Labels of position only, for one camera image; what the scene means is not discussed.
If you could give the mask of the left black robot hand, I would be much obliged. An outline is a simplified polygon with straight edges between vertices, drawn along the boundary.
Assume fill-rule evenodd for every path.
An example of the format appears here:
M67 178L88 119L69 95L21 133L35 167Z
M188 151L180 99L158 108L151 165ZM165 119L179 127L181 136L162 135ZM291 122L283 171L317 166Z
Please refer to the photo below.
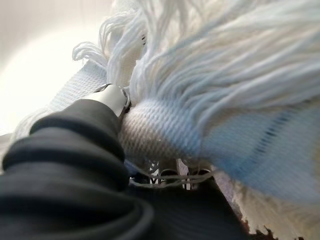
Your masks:
M126 92L104 85L38 120L3 158L3 240L246 240L213 180L197 190L129 184L118 141Z

